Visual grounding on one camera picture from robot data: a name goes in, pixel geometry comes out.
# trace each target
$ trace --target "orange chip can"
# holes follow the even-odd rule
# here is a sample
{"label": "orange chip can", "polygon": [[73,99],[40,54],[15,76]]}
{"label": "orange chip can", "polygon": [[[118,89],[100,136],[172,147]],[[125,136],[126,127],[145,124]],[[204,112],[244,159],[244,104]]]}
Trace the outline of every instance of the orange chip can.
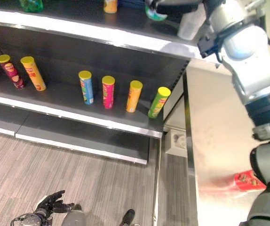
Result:
{"label": "orange chip can", "polygon": [[30,79],[35,86],[37,91],[44,91],[46,89],[46,85],[44,80],[37,68],[35,63],[35,59],[32,56],[25,56],[21,58],[21,63],[23,64],[26,72],[30,76]]}
{"label": "orange chip can", "polygon": [[117,12],[117,0],[104,0],[103,10],[106,13],[116,13]]}
{"label": "orange chip can", "polygon": [[127,112],[133,113],[135,111],[142,88],[143,84],[140,81],[131,81],[129,95],[127,98]]}

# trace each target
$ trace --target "store shelf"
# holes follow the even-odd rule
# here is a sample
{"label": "store shelf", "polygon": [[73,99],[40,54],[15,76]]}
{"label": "store shelf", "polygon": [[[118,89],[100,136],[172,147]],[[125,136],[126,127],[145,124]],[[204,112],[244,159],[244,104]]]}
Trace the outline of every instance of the store shelf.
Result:
{"label": "store shelf", "polygon": [[[24,13],[19,1],[0,1],[0,25],[84,38],[114,46],[181,58],[201,59],[196,40],[177,37],[179,23],[155,22],[143,8],[119,8],[103,12],[103,1],[48,0],[38,14]],[[207,61],[217,62],[214,56]]]}
{"label": "store shelf", "polygon": [[14,136],[29,112],[0,105],[0,133]]}
{"label": "store shelf", "polygon": [[117,96],[114,107],[105,109],[101,93],[95,95],[92,105],[84,104],[79,86],[50,82],[45,91],[38,92],[29,83],[24,89],[17,90],[8,78],[0,77],[0,104],[161,138],[162,112],[156,119],[149,119],[149,101],[140,100],[134,113],[126,112],[126,102],[126,95]]}
{"label": "store shelf", "polygon": [[147,164],[149,138],[77,121],[30,113],[16,138]]}

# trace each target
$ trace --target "green bottle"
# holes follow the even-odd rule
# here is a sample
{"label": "green bottle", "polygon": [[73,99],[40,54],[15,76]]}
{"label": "green bottle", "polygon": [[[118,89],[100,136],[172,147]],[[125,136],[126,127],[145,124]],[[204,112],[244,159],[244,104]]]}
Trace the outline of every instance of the green bottle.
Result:
{"label": "green bottle", "polygon": [[20,4],[27,13],[39,13],[43,10],[42,0],[20,0]]}

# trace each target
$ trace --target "red snack bag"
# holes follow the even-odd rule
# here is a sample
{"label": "red snack bag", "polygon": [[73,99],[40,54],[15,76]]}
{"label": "red snack bag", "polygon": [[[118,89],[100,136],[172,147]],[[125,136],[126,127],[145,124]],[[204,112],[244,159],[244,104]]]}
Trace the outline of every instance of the red snack bag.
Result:
{"label": "red snack bag", "polygon": [[260,191],[266,189],[264,185],[253,173],[252,170],[237,173],[234,175],[234,183],[240,191]]}

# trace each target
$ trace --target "blue chip can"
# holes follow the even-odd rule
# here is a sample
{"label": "blue chip can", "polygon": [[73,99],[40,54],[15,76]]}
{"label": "blue chip can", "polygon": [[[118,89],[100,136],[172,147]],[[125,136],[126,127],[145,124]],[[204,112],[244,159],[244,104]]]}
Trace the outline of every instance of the blue chip can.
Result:
{"label": "blue chip can", "polygon": [[82,93],[84,97],[84,102],[87,105],[93,103],[93,90],[92,90],[92,81],[91,81],[91,72],[81,71],[79,72],[79,81],[82,88]]}

